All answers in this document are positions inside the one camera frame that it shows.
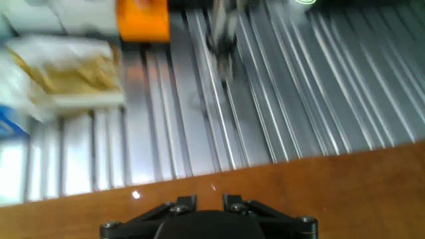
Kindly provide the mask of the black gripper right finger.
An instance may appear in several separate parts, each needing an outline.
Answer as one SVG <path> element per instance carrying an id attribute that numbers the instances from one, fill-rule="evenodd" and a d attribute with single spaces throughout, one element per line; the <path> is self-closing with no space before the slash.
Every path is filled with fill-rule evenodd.
<path id="1" fill-rule="evenodd" d="M 240 195 L 222 197 L 225 212 L 254 220 L 267 239 L 318 239 L 318 221 L 312 216 L 294 218 L 257 200 L 242 200 Z"/>

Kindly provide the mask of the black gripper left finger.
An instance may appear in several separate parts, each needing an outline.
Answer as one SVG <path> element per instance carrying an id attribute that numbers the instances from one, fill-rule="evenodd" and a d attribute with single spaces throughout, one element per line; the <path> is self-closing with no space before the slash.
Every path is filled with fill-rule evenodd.
<path id="1" fill-rule="evenodd" d="M 135 239 L 154 238 L 159 227 L 177 216 L 197 210 L 197 196 L 178 197 L 176 202 L 166 202 L 127 221 L 109 221 L 100 226 L 100 238 Z"/>

